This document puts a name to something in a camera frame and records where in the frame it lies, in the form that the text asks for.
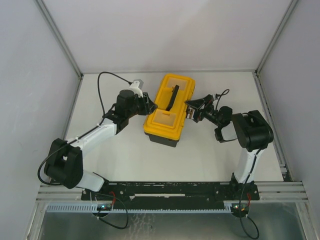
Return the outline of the yellow black plastic toolbox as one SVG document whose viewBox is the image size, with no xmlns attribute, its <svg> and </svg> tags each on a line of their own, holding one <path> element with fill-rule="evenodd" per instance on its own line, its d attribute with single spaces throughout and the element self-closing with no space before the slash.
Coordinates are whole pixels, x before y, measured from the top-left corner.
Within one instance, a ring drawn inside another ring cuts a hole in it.
<svg viewBox="0 0 320 240">
<path fill-rule="evenodd" d="M 192 98 L 195 86 L 195 80 L 187 76 L 168 73 L 163 77 L 154 101 L 157 108 L 143 125 L 150 141 L 177 146 L 187 116 L 186 101 Z"/>
</svg>

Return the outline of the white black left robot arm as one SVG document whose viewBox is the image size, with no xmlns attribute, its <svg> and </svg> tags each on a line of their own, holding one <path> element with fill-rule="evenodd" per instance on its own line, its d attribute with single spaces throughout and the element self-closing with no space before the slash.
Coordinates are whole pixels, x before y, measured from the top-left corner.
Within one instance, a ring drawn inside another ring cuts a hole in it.
<svg viewBox="0 0 320 240">
<path fill-rule="evenodd" d="M 150 115 L 157 107 L 147 92 L 138 95 L 129 89 L 120 91 L 116 102 L 95 127 L 70 140 L 55 139 L 39 169 L 53 180 L 52 186 L 100 191 L 106 180 L 84 169 L 84 157 L 102 142 L 120 133 L 129 124 L 130 118 Z"/>
</svg>

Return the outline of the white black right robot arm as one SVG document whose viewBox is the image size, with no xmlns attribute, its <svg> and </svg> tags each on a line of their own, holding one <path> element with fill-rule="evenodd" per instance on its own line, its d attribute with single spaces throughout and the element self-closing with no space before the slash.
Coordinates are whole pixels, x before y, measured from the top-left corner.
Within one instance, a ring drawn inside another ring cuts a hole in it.
<svg viewBox="0 0 320 240">
<path fill-rule="evenodd" d="M 219 108 L 222 96 L 228 92 L 226 89 L 221 94 L 209 94 L 203 98 L 187 100 L 185 104 L 194 122 L 206 119 L 216 126 L 214 136 L 218 142 L 238 141 L 242 150 L 232 178 L 237 184 L 245 185 L 254 181 L 258 161 L 264 150 L 273 142 L 274 133 L 258 110 L 233 113 L 229 106 Z"/>
</svg>

